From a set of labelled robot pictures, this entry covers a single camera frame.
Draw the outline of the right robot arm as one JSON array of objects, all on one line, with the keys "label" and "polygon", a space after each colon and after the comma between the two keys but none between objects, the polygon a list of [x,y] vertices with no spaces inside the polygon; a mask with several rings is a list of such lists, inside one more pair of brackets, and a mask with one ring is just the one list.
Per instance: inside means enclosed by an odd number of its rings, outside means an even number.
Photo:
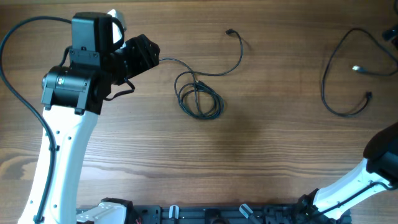
[{"label": "right robot arm", "polygon": [[[364,94],[365,103],[355,112],[339,113],[333,110],[325,98],[325,83],[333,57],[342,46],[345,39],[354,31],[366,34],[385,54],[396,64],[397,58],[383,47],[368,31],[355,27],[350,29],[340,40],[333,51],[321,80],[321,99],[325,108],[342,118],[358,115],[367,108],[373,94]],[[391,73],[369,72],[361,66],[353,66],[355,72],[377,76],[390,77],[397,73],[397,68]],[[363,159],[351,171],[331,185],[315,189],[311,194],[303,195],[292,212],[292,223],[344,223],[343,214],[358,203],[372,195],[383,191],[397,190],[397,122],[378,132],[366,145]]]}]

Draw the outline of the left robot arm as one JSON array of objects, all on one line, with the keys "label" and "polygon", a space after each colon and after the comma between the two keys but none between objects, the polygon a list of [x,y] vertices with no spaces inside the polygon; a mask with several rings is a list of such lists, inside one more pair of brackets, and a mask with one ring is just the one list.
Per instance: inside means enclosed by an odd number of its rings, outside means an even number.
[{"label": "left robot arm", "polygon": [[103,103],[115,99],[113,85],[159,64],[159,46],[145,35],[125,38],[124,16],[79,12],[72,44],[42,80],[42,144],[29,199],[20,223],[77,223],[76,195],[83,159]]}]

